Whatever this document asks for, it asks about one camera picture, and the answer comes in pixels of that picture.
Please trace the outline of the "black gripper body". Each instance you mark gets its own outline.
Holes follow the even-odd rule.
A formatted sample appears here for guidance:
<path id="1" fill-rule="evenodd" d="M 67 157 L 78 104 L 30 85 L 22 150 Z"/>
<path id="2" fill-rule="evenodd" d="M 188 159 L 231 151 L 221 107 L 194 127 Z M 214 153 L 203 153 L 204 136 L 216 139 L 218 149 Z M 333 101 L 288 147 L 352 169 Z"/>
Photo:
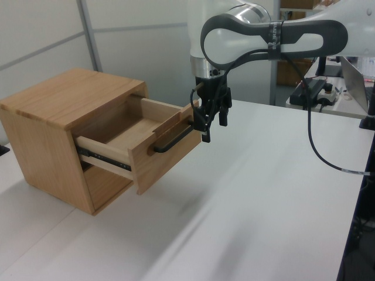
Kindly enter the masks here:
<path id="1" fill-rule="evenodd" d="M 198 96 L 201 98 L 201 105 L 198 107 L 198 111 L 201 115 L 209 115 L 212 107 L 214 96 L 219 89 L 219 96 L 214 108 L 214 115 L 218 112 L 223 112 L 225 115 L 228 114 L 229 108 L 232 106 L 231 91 L 227 85 L 226 76 L 220 76 L 216 78 L 200 78 L 196 77 L 195 82 L 198 85 L 203 83 L 197 91 Z"/>

